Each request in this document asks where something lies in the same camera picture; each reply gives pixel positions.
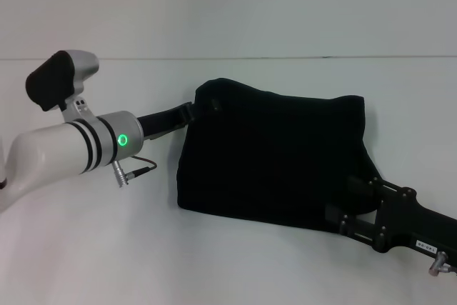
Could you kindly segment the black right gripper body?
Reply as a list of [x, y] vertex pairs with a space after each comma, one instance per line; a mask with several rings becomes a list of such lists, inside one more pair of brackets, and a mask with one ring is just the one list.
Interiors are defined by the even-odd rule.
[[373, 249], [386, 253], [406, 247], [444, 263], [457, 266], [457, 219], [421, 206], [413, 189], [377, 186], [381, 205], [376, 213]]

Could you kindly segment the black shirt with FREE print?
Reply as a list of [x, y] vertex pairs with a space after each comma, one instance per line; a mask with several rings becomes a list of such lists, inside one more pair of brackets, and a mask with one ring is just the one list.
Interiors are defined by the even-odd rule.
[[230, 79], [197, 88], [218, 114], [189, 124], [176, 174], [177, 204], [204, 214], [334, 233], [327, 205], [348, 215], [380, 201], [348, 190], [378, 170], [363, 142], [365, 100], [284, 96]]

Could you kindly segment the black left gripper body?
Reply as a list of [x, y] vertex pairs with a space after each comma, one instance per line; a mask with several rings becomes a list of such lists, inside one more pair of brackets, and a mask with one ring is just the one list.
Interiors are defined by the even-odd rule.
[[173, 131], [184, 128], [190, 122], [190, 103], [156, 114], [137, 118], [145, 140], [154, 140]]

